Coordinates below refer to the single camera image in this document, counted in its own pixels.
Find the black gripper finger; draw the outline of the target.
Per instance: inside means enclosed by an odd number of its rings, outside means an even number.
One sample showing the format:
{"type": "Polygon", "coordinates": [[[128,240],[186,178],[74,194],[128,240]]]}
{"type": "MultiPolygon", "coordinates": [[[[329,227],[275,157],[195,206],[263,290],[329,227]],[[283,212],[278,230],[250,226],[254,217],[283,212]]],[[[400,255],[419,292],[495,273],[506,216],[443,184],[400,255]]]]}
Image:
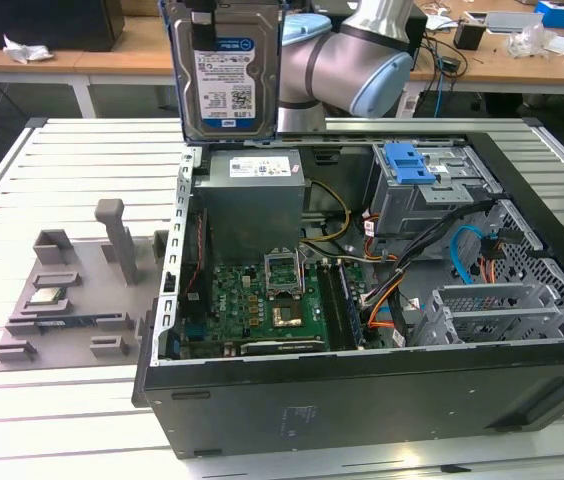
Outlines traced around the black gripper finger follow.
{"type": "Polygon", "coordinates": [[[216,8],[216,0],[192,0],[189,2],[194,50],[214,50],[216,48],[216,8]]]}

